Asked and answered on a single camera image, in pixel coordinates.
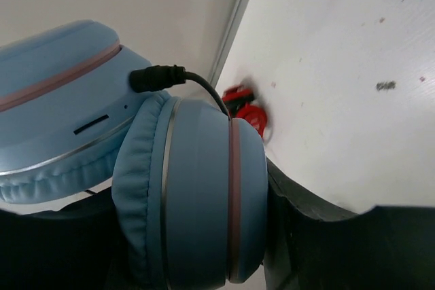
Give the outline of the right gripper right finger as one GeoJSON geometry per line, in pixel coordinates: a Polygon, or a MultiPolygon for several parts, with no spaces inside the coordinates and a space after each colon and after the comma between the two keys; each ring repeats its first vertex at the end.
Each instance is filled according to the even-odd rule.
{"type": "Polygon", "coordinates": [[[357,214],[268,164],[268,289],[433,289],[434,209],[357,214]]]}

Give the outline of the blue pink cat-ear headphones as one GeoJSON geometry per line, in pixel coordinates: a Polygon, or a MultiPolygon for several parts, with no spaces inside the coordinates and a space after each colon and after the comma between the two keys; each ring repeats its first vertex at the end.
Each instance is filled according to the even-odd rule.
{"type": "Polygon", "coordinates": [[[80,20],[1,48],[1,200],[38,204],[111,181],[135,289],[243,283],[266,244],[262,139],[224,104],[171,96],[154,66],[80,20]]]}

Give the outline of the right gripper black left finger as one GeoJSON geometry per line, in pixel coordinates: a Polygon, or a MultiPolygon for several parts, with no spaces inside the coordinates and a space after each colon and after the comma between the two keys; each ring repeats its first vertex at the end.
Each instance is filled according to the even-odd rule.
{"type": "Polygon", "coordinates": [[[2,289],[135,289],[109,190],[59,211],[1,211],[2,289]]]}

